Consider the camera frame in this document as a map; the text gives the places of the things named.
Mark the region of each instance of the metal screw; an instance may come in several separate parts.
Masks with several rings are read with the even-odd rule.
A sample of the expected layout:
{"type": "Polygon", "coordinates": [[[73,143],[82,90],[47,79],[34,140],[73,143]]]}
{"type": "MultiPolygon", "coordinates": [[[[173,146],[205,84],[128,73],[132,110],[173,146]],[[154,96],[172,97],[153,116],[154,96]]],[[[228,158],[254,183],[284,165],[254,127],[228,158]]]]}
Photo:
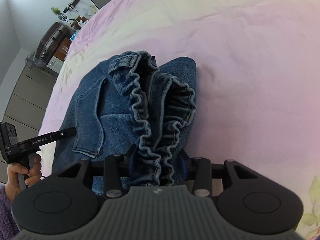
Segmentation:
{"type": "Polygon", "coordinates": [[[119,189],[111,189],[107,191],[106,195],[109,198],[117,198],[117,197],[121,197],[122,192],[119,189]]]}
{"type": "Polygon", "coordinates": [[[195,195],[198,197],[207,197],[210,195],[210,191],[205,188],[198,188],[195,190],[195,195]]]}

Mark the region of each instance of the jeans pocket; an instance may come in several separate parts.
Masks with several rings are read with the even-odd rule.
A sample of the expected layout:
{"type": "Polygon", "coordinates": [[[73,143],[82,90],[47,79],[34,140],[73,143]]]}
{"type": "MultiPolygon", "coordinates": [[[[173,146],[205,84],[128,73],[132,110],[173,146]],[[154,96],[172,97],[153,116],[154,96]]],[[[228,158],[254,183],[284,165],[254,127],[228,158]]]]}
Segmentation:
{"type": "Polygon", "coordinates": [[[102,76],[86,92],[77,98],[76,129],[77,135],[73,151],[91,158],[102,152],[104,131],[97,115],[101,87],[106,77],[102,76]]]}

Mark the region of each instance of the pink bedsheet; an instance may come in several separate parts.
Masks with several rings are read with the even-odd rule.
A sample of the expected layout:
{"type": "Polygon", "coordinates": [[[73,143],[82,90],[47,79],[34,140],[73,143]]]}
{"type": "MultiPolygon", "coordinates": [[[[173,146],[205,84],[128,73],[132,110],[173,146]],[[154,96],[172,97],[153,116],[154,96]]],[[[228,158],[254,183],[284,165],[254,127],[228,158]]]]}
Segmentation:
{"type": "MultiPolygon", "coordinates": [[[[320,0],[113,0],[72,43],[40,133],[59,129],[100,61],[128,50],[159,66],[191,57],[197,112],[185,151],[235,159],[296,192],[309,213],[298,232],[311,239],[320,232],[319,29],[320,0]]],[[[44,175],[54,148],[42,148],[44,175]]]]}

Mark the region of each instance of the jeans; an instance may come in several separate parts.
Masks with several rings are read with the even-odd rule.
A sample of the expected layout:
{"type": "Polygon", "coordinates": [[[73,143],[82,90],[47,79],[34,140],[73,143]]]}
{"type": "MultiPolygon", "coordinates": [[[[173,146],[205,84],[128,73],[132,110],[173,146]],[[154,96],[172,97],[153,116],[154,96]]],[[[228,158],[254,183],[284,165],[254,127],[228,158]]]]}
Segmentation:
{"type": "MultiPolygon", "coordinates": [[[[122,177],[130,186],[183,183],[178,154],[196,112],[196,64],[187,57],[161,67],[146,51],[125,52],[99,63],[82,79],[60,129],[77,135],[57,141],[52,171],[83,158],[99,161],[137,146],[136,170],[122,177]]],[[[103,193],[102,177],[92,190],[103,193]]]]}

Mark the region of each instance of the white wall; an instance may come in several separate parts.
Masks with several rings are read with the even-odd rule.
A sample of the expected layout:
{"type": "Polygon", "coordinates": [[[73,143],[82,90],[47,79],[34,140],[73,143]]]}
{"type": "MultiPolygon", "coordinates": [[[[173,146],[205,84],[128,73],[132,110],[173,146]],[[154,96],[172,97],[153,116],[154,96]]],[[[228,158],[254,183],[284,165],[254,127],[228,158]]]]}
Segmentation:
{"type": "Polygon", "coordinates": [[[20,49],[0,85],[0,122],[3,120],[5,110],[9,103],[14,87],[21,75],[21,72],[23,71],[25,59],[28,54],[29,52],[25,49],[20,49]]]}
{"type": "Polygon", "coordinates": [[[20,50],[8,0],[0,0],[0,84],[20,50]]]}
{"type": "MultiPolygon", "coordinates": [[[[21,47],[35,52],[39,41],[50,28],[59,21],[51,12],[51,7],[58,7],[61,11],[70,0],[9,0],[10,10],[21,47]]],[[[93,4],[91,0],[81,0],[93,4]]]]}

